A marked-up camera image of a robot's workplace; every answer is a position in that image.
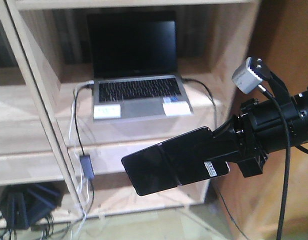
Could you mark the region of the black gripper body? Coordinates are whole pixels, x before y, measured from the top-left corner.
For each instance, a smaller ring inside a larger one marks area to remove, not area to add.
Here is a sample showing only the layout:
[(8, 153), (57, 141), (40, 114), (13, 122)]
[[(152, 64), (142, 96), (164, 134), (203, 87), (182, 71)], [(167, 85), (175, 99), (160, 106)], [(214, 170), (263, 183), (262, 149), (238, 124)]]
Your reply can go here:
[(240, 129), (254, 155), (238, 163), (243, 176), (247, 178), (262, 174), (269, 153), (286, 148), (286, 132), (271, 100), (258, 103), (256, 99), (250, 99), (242, 103), (240, 108)]

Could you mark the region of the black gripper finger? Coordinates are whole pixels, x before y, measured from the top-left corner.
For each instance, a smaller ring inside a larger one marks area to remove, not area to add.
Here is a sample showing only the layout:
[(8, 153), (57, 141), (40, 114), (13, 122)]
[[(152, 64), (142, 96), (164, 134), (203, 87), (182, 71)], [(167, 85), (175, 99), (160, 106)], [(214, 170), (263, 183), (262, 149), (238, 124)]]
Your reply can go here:
[(239, 120), (236, 115), (232, 115), (225, 123), (212, 132), (214, 139), (220, 138), (221, 136), (234, 136), (239, 129)]
[(209, 162), (237, 163), (242, 159), (242, 153), (234, 145), (216, 145), (209, 147), (203, 152), (203, 159)]

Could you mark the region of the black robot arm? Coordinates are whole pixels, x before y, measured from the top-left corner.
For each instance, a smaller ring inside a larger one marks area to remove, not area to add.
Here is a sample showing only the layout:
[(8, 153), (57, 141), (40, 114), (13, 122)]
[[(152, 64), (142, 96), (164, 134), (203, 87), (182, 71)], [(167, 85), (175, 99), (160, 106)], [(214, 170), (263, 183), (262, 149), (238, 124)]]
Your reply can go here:
[[(308, 143), (308, 90), (290, 97), (280, 109), (287, 123), (291, 147)], [(244, 177), (262, 174), (270, 153), (285, 148), (285, 131), (278, 110), (271, 100), (250, 99), (212, 133), (203, 149), (205, 164), (238, 164)]]

